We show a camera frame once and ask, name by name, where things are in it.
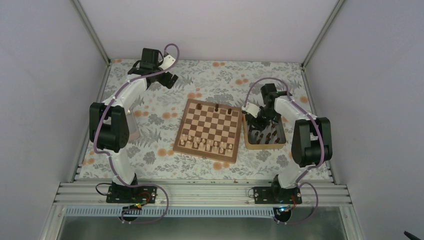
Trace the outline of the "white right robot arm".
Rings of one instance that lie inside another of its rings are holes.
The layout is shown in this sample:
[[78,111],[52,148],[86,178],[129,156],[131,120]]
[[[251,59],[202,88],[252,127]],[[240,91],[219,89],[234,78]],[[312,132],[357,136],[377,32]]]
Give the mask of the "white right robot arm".
[[333,155],[331,123],[326,117],[317,117],[306,111],[291,97],[288,89],[278,91],[275,84],[261,87],[263,105],[247,100],[242,105],[246,123],[253,130],[262,132],[284,117],[293,127],[291,154],[294,164],[276,175],[277,186],[271,189],[271,198],[278,204],[290,197],[290,190],[311,170],[321,167]]

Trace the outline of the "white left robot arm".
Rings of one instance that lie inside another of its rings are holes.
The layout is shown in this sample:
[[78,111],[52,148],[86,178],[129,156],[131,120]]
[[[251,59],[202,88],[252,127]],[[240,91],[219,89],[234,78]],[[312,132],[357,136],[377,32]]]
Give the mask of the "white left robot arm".
[[119,196],[131,203],[139,197],[137,177],[126,152],[130,130],[127,112],[134,101],[153,83],[170,89],[178,77],[170,73],[180,59],[180,51],[172,56],[163,51],[144,48],[141,58],[128,71],[123,84],[103,102],[89,107],[89,139],[96,154],[106,155],[113,173],[112,181],[122,185]]

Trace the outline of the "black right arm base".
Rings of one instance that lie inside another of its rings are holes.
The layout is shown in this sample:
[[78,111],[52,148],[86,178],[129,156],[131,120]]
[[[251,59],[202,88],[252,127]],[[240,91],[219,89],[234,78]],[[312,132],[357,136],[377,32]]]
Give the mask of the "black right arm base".
[[271,186],[256,186],[253,187],[253,199],[255,204],[302,204],[302,195],[298,187],[295,188],[280,188]]

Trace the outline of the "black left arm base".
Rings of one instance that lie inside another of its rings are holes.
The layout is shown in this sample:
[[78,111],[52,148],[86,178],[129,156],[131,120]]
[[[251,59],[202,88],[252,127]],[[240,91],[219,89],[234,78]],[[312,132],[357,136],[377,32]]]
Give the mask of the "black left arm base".
[[113,183],[108,188],[106,202],[119,204],[154,204],[156,195],[157,187],[155,186],[127,187]]

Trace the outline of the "metal tin under left arm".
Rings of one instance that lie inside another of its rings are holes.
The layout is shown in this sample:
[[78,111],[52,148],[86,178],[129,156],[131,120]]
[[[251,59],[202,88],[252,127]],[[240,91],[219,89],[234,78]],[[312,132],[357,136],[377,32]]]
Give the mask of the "metal tin under left arm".
[[141,136],[141,133],[135,118],[135,114],[131,109],[126,112],[126,120],[129,130],[128,142],[135,141]]

